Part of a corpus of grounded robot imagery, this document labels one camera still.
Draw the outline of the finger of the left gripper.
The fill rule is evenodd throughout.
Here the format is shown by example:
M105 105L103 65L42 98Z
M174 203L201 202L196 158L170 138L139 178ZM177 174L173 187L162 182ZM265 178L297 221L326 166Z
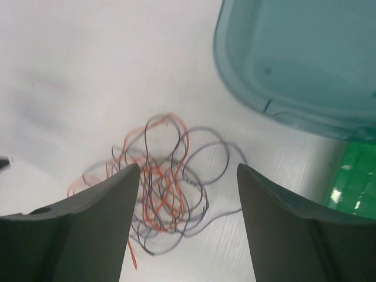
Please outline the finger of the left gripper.
M11 162L8 158L2 157L0 158L0 170L4 170L11 165Z

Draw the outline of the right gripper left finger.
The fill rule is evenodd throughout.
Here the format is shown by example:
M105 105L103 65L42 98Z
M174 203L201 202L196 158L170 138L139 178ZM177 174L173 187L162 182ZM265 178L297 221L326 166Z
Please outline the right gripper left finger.
M139 179L131 164L65 200L1 217L1 280L118 281Z

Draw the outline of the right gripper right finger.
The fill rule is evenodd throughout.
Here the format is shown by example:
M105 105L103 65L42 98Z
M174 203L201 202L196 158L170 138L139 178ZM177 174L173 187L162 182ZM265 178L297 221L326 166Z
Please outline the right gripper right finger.
M375 280L375 220L315 203L244 164L237 182L257 281Z

